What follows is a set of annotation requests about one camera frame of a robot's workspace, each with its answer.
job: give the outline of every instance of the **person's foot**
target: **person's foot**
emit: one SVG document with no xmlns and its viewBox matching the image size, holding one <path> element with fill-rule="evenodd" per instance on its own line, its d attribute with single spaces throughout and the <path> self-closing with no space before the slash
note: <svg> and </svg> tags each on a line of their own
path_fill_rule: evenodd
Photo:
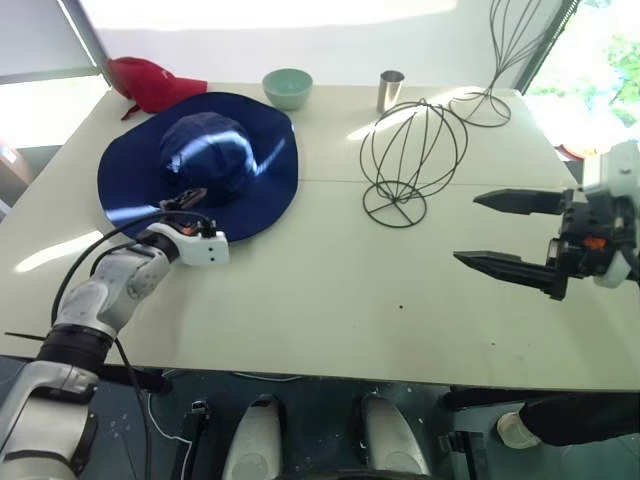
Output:
<svg viewBox="0 0 640 480">
<path fill-rule="evenodd" d="M 522 423 L 518 412 L 509 412 L 501 416 L 496 423 L 496 430 L 502 443 L 509 448 L 522 450 L 542 443 L 542 440 Z"/>
</svg>

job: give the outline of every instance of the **hat brim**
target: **hat brim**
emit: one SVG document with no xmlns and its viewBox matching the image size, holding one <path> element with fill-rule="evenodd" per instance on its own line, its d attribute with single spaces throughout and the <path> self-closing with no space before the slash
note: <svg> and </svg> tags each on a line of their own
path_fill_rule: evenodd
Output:
<svg viewBox="0 0 640 480">
<path fill-rule="evenodd" d="M 242 125 L 249 137 L 258 173 L 241 197 L 220 206 L 195 206 L 225 232 L 228 241 L 242 240 L 272 225 L 287 209 L 298 187 L 298 150 L 289 118 L 279 110 L 231 93 L 191 97 L 116 138 L 98 168 L 98 195 L 105 215 L 119 227 L 159 210 L 172 194 L 165 183 L 160 140 L 180 118 L 216 112 Z M 152 223 L 124 231 L 134 237 Z"/>
</svg>

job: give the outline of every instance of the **robotic arm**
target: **robotic arm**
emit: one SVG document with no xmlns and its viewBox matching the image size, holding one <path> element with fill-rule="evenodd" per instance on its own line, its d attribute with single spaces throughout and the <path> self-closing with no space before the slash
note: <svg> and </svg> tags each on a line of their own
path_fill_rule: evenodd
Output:
<svg viewBox="0 0 640 480">
<path fill-rule="evenodd" d="M 505 213 L 561 215 L 545 265 L 490 251 L 454 252 L 465 265 L 498 280 L 542 290 L 562 300 L 568 279 L 593 276 L 614 288 L 639 281 L 637 222 L 640 217 L 640 151 L 636 142 L 615 145 L 584 162 L 582 188 L 562 193 L 499 190 L 474 202 Z"/>
<path fill-rule="evenodd" d="M 188 191 L 162 206 L 188 208 L 202 196 L 202 189 Z M 177 259 L 192 266 L 227 262 L 224 233 L 213 222 L 153 223 L 66 296 L 37 358 L 0 410 L 0 478 L 73 480 L 82 471 L 97 431 L 89 410 L 97 372 L 118 332 Z"/>
</svg>

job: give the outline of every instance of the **black pants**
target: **black pants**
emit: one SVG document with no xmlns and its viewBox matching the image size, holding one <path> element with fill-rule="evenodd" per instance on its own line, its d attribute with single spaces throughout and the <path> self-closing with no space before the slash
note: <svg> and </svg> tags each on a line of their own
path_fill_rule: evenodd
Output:
<svg viewBox="0 0 640 480">
<path fill-rule="evenodd" d="M 525 426 L 549 445 L 576 445 L 640 432 L 640 393 L 576 393 L 525 404 Z"/>
</svg>

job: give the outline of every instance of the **orange part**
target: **orange part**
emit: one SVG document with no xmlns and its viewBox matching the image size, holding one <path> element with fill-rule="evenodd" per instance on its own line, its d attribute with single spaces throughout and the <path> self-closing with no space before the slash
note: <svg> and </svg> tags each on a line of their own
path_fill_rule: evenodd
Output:
<svg viewBox="0 0 640 480">
<path fill-rule="evenodd" d="M 607 241 L 604 238 L 596 237 L 587 237 L 582 243 L 591 250 L 604 250 L 604 247 L 607 246 Z"/>
</svg>

